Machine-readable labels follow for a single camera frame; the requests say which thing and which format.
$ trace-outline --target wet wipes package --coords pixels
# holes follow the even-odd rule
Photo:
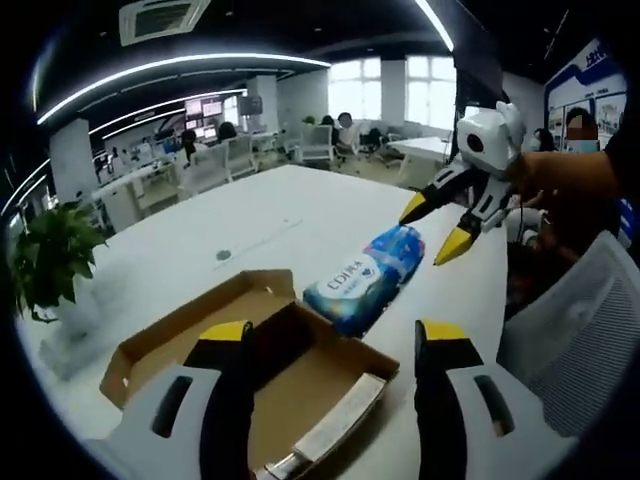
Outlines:
[[[346,336],[363,335],[407,282],[424,256],[417,230],[395,226],[305,289],[303,300]]]

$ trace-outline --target led light strip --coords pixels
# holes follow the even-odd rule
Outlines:
[[[11,194],[11,196],[9,197],[9,200],[7,200],[7,203],[4,204],[4,207],[2,207],[2,212],[0,212],[0,216],[4,215],[4,212],[7,211],[7,208],[9,208],[9,205],[11,205],[11,202],[13,201],[14,198],[16,198],[16,196],[18,195],[18,193],[20,193],[20,190],[22,190],[24,188],[24,186],[29,183],[31,181],[31,179],[33,177],[35,177],[38,172],[40,170],[42,170],[44,167],[46,167],[49,162],[51,162],[50,158],[47,158],[42,165],[40,165],[38,168],[36,168],[31,175],[29,175],[24,182],[22,182],[20,185],[18,185],[18,188],[16,188],[16,190]]]
[[[160,108],[160,107],[166,107],[167,105],[171,105],[172,103],[178,103],[178,102],[186,102],[189,100],[194,100],[196,98],[202,98],[202,97],[213,97],[214,95],[226,95],[226,94],[231,94],[231,93],[244,93],[246,92],[247,89],[246,88],[237,88],[235,90],[221,90],[219,92],[209,92],[209,93],[199,93],[198,95],[191,95],[190,97],[182,97],[182,98],[176,98],[175,100],[169,100],[168,102],[162,102],[162,103],[158,103],[157,105],[151,105],[150,107],[145,107],[141,110],[136,110],[135,112],[131,112],[131,113],[127,113],[126,115],[123,115],[120,118],[116,118],[115,120],[111,120],[110,122],[105,123],[104,125],[100,125],[97,128],[94,128],[93,130],[89,131],[89,135],[93,135],[96,132],[99,132],[100,130],[102,130],[103,128],[106,128],[110,125],[113,125],[114,123],[118,123],[122,120],[125,120],[129,117],[135,117],[136,115],[140,114],[140,113],[144,113],[144,112],[148,112],[149,110],[153,110],[156,108]]]
[[[427,3],[427,0],[415,0],[415,2],[416,2],[416,5],[418,5],[420,9],[424,12],[424,14],[429,18],[429,21],[431,22],[433,27],[436,29],[436,31],[440,35],[440,38],[442,39],[444,44],[447,46],[449,51],[452,52],[453,42],[451,41],[451,37],[449,36],[449,33],[444,28],[444,25],[436,15],[436,12],[433,11],[433,8],[431,8],[431,6]]]
[[[33,185],[31,185],[31,188],[29,190],[27,190],[24,195],[22,197],[20,197],[20,200],[18,200],[18,205],[20,205],[22,202],[24,202],[24,199],[27,198],[29,196],[29,194],[31,192],[33,192],[33,190],[40,185],[42,182],[44,182],[46,180],[47,176],[43,175],[42,177],[40,177],[38,179],[38,181],[36,183],[34,183]]]
[[[306,63],[309,65],[317,65],[319,67],[325,67],[325,68],[328,68],[331,66],[330,63],[320,62],[318,60],[311,60],[309,58],[290,57],[288,55],[273,55],[268,53],[207,53],[202,55],[188,55],[184,57],[169,58],[166,60],[146,63],[144,65],[139,65],[134,68],[129,68],[128,70],[123,70],[122,72],[109,75],[108,77],[105,77],[102,80],[98,80],[97,82],[94,82],[91,85],[87,85],[86,87],[78,90],[73,95],[70,95],[69,97],[65,98],[60,103],[55,105],[51,110],[47,111],[44,115],[42,115],[38,119],[38,125],[42,125],[44,122],[47,121],[47,119],[49,119],[52,115],[54,115],[60,109],[64,108],[66,105],[70,104],[74,100],[77,100],[81,96],[89,93],[90,91],[95,90],[96,88],[101,87],[102,85],[106,85],[107,83],[111,83],[114,80],[118,80],[120,78],[132,75],[134,73],[143,72],[145,70],[150,70],[152,68],[157,68],[157,67],[163,67],[166,65],[173,65],[175,63],[196,62],[200,60],[242,59],[242,58],[281,60],[281,61],[288,61],[288,62]]]
[[[127,125],[126,127],[122,127],[119,130],[116,130],[115,132],[111,132],[107,135],[105,135],[104,137],[102,137],[103,140],[106,140],[107,138],[111,138],[114,135],[117,135],[119,133],[125,132],[127,130],[130,130],[134,127],[137,127],[138,125],[142,125],[144,123],[149,123],[153,120],[157,120],[158,118],[162,118],[162,117],[168,117],[169,115],[174,115],[176,113],[180,113],[180,112],[184,112],[186,109],[185,108],[179,108],[177,110],[171,110],[170,112],[166,112],[166,113],[161,113],[160,115],[156,115],[155,117],[150,117],[150,118],[145,118],[144,120],[140,120],[139,122],[136,123],[132,123],[131,125]]]

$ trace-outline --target air conditioner vent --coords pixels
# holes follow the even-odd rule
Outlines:
[[[122,46],[191,32],[211,0],[153,0],[120,9]]]

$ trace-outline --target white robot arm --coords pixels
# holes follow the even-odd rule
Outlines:
[[[480,108],[477,114],[458,121],[460,152],[416,194],[400,219],[402,225],[412,223],[474,187],[477,198],[436,255],[435,265],[468,251],[481,232],[505,218],[511,193],[507,169],[520,156],[524,134],[520,112],[504,102],[498,102],[495,110]]]

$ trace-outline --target cardboard box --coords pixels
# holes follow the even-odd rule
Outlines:
[[[100,391],[122,409],[155,374],[173,362],[184,363],[203,331],[236,320],[251,321],[259,329],[261,323],[272,318],[301,322],[313,340],[304,353],[255,395],[249,439],[252,469],[299,452],[296,449],[301,439],[317,424],[330,423],[332,415],[327,414],[343,397],[356,395],[354,386],[362,383],[363,376],[382,379],[386,387],[398,371],[398,362],[359,340],[340,337],[328,320],[296,301],[290,271],[245,271],[122,342],[107,367]],[[283,341],[296,338],[284,337]],[[345,429],[345,438],[382,390],[368,400],[366,408],[360,405],[363,413]],[[343,416],[334,411],[333,417],[336,415]],[[309,447],[309,442],[302,444],[305,448],[318,448]]]

